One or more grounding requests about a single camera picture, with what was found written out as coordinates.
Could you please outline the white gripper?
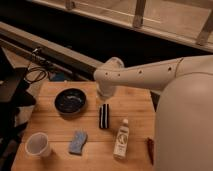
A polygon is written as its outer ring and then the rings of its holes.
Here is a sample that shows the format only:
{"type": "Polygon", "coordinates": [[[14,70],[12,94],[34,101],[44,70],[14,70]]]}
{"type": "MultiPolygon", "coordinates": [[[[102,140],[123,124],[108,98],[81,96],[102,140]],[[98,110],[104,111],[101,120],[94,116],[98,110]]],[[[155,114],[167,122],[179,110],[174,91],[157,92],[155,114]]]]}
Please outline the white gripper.
{"type": "Polygon", "coordinates": [[[97,84],[97,95],[100,100],[106,101],[111,98],[116,92],[116,87],[108,84],[98,83],[97,84]]]}

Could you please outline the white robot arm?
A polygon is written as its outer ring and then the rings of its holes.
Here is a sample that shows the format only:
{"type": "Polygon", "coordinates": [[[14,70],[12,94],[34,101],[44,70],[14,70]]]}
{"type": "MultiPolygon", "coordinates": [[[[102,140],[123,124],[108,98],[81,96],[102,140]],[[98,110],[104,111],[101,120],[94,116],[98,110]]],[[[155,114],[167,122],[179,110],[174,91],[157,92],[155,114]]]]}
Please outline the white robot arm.
{"type": "Polygon", "coordinates": [[[113,57],[95,70],[94,79],[103,99],[118,85],[160,94],[154,171],[213,171],[213,55],[128,68],[113,57]]]}

